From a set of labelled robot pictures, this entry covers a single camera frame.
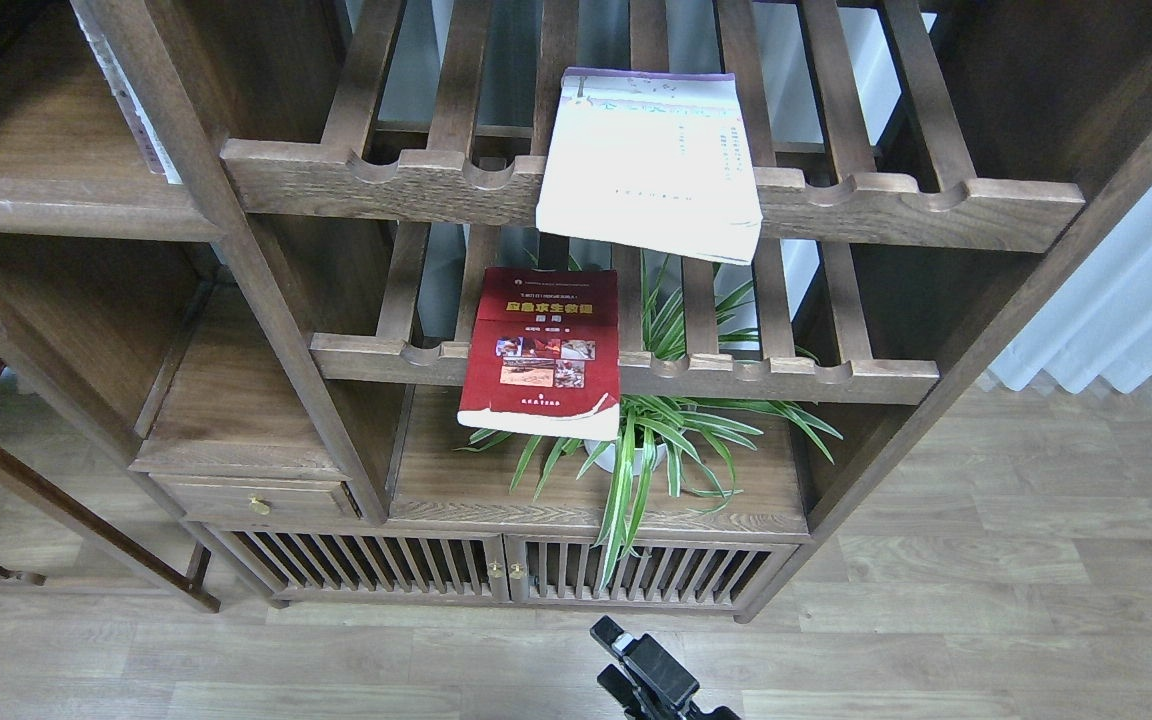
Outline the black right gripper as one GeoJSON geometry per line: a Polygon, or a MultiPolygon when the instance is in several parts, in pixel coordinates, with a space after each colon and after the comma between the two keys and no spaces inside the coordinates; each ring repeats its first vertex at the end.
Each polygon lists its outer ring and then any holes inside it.
{"type": "Polygon", "coordinates": [[[591,638],[620,666],[605,666],[596,676],[627,719],[737,719],[735,711],[718,706],[703,711],[692,702],[700,685],[675,657],[649,634],[635,638],[611,616],[590,628],[591,638]]]}

